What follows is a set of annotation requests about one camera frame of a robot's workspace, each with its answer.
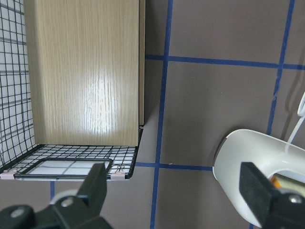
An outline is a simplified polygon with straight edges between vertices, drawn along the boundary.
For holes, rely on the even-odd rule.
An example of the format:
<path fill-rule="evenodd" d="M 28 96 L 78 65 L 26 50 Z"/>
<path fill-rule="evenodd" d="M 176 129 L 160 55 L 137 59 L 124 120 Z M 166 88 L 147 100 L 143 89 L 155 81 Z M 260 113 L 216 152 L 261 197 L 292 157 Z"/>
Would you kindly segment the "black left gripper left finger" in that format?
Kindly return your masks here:
<path fill-rule="evenodd" d="M 62 192 L 43 210 L 13 205 L 0 212 L 2 229 L 110 229 L 100 216 L 107 194 L 105 165 L 94 164 L 81 187 Z"/>

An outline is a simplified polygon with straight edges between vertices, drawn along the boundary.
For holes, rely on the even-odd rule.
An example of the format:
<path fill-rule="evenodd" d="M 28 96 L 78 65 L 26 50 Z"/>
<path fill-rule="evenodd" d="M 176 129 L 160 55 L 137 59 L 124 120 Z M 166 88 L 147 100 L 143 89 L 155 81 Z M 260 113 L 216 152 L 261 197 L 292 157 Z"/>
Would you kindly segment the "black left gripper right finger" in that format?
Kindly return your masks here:
<path fill-rule="evenodd" d="M 277 188 L 252 162 L 242 162 L 239 191 L 263 229 L 303 229 L 305 197 Z"/>

